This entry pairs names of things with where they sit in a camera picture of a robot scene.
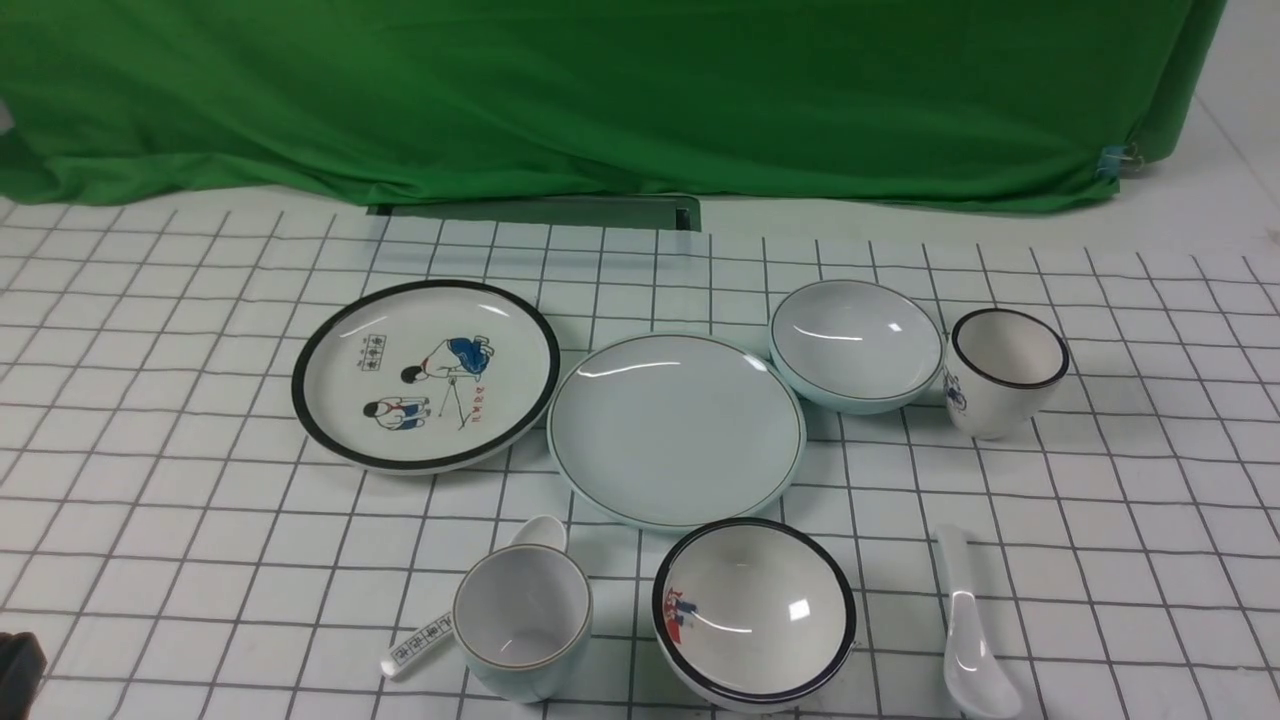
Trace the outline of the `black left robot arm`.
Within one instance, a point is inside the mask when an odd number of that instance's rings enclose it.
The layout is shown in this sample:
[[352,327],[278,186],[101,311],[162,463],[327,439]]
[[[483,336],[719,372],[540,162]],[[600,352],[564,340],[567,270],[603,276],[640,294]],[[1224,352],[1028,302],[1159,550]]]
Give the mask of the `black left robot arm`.
[[1,720],[29,716],[46,666],[33,633],[1,633]]

